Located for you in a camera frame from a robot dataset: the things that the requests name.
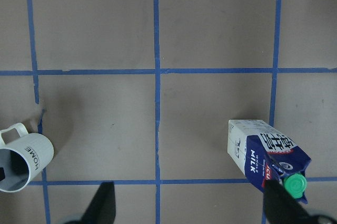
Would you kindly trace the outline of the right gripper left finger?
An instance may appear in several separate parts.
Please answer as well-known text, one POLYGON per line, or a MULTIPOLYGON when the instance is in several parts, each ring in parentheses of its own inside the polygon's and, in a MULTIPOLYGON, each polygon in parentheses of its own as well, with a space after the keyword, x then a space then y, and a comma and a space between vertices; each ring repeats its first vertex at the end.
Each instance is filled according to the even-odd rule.
POLYGON ((80 219, 80 223, 114 223, 116 200, 114 182, 103 182, 80 219))

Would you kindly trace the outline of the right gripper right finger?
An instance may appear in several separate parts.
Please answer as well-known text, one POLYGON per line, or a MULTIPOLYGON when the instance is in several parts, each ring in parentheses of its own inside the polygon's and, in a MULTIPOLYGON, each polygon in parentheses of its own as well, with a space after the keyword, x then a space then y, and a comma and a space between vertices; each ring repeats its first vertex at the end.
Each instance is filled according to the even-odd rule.
POLYGON ((320 223, 311 216, 276 180, 266 180, 263 210, 269 223, 320 223))

